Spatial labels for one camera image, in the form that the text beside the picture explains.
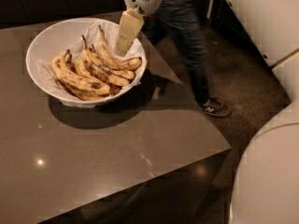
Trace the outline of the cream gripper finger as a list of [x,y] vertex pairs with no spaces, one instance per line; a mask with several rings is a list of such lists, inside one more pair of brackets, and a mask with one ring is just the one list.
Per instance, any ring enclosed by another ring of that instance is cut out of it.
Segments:
[[126,53],[133,45],[143,27],[143,16],[139,13],[139,7],[129,8],[122,12],[119,32],[116,38],[116,49]]
[[127,46],[125,43],[121,42],[121,41],[117,41],[115,43],[115,48],[114,48],[114,52],[116,55],[124,57],[127,53]]

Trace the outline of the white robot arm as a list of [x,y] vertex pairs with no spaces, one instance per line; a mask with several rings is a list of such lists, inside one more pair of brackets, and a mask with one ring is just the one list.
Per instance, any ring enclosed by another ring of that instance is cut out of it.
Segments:
[[246,73],[239,105],[254,136],[235,147],[193,218],[180,203],[144,201],[120,224],[299,224],[298,49],[299,0],[225,0],[262,59],[268,76]]

